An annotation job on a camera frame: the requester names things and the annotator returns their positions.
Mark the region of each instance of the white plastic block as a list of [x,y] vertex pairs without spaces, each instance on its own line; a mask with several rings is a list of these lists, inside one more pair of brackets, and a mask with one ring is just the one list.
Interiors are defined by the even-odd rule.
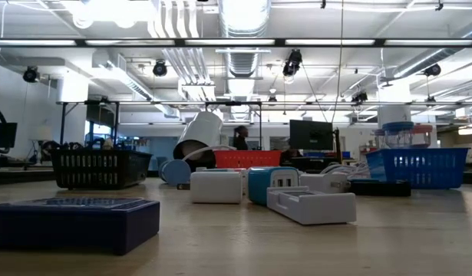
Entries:
[[300,176],[300,186],[307,186],[311,191],[323,193],[343,193],[348,191],[347,174],[334,172],[329,174],[308,174]]
[[354,222],[353,193],[325,194],[308,187],[268,188],[267,206],[302,225]]
[[193,203],[241,203],[243,178],[240,172],[194,172],[190,180]]

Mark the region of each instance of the blue disc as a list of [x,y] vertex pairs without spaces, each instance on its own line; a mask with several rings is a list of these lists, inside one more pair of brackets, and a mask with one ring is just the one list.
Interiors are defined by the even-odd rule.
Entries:
[[191,168],[188,163],[181,159],[169,161],[163,166],[164,180],[169,186],[188,183],[191,176]]

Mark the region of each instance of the hanging wire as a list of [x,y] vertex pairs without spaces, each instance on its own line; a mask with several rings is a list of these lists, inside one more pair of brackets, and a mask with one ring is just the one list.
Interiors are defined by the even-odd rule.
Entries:
[[319,103],[319,100],[317,96],[315,95],[314,88],[312,87],[311,80],[309,79],[309,76],[307,75],[307,70],[305,69],[304,66],[304,61],[301,63],[302,64],[302,69],[304,69],[304,74],[305,77],[307,78],[307,82],[309,83],[309,86],[311,87],[312,94],[314,95],[315,102],[318,103],[318,107],[321,110],[322,116],[325,118],[325,122],[328,122],[328,119],[326,119],[325,111],[322,109],[321,104]]
[[283,80],[283,115],[287,115],[287,88],[285,84],[285,77],[282,76]]
[[343,13],[345,11],[345,0],[342,0],[342,27],[340,31],[340,58],[338,60],[338,87],[336,88],[336,100],[335,100],[335,108],[333,109],[333,117],[331,118],[331,123],[335,120],[336,115],[336,106],[338,106],[338,98],[340,97],[340,80],[342,78],[342,57],[343,57]]
[[2,22],[0,25],[0,38],[4,38],[4,24],[5,24],[5,9],[7,8],[8,1],[4,3],[4,7],[2,7]]

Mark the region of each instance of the fluorescent light fixture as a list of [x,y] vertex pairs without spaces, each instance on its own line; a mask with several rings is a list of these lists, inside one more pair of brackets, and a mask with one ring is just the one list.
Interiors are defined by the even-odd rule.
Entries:
[[269,49],[216,49],[217,54],[269,54]]
[[161,104],[173,104],[173,105],[205,105],[205,102],[189,102],[189,101],[180,101],[180,102],[169,102],[163,101]]
[[152,104],[151,102],[140,102],[140,101],[127,101],[127,102],[120,102],[120,104],[125,105],[148,105]]
[[388,39],[385,42],[387,46],[412,46],[412,45],[451,45],[451,46],[469,46],[472,45],[472,39]]
[[179,126],[179,125],[184,125],[186,123],[184,122],[178,122],[178,123],[120,123],[122,126],[155,126],[155,125],[161,125],[161,126]]
[[204,46],[204,45],[228,45],[228,46],[239,46],[239,45],[274,45],[275,39],[244,39],[244,38],[232,38],[232,39],[186,39],[186,45],[193,46]]
[[261,102],[261,104],[263,105],[303,105],[303,104],[308,104],[308,103],[312,103],[312,102],[269,102],[269,101],[266,101],[266,102]]
[[159,126],[180,126],[186,123],[179,122],[179,123],[151,123],[152,125],[159,125]]
[[374,39],[287,39],[286,45],[372,45]]
[[73,40],[34,40],[34,39],[5,39],[0,40],[0,46],[75,46]]
[[149,123],[119,123],[121,126],[146,126]]
[[459,130],[457,130],[457,134],[459,134],[459,135],[471,135],[472,134],[472,128],[459,128]]
[[223,125],[224,126],[248,126],[250,124],[251,123],[238,122],[238,123],[224,123]]
[[147,40],[97,40],[88,39],[85,41],[90,46],[173,46],[174,40],[167,39],[147,39]]

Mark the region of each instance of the table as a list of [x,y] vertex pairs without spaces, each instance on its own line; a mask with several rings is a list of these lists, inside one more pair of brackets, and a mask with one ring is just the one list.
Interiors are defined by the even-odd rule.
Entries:
[[301,226],[262,206],[193,205],[189,191],[147,179],[121,191],[54,182],[0,186],[0,203],[52,196],[143,196],[161,202],[159,235],[107,252],[0,251],[8,275],[472,275],[472,186],[357,197],[351,225]]

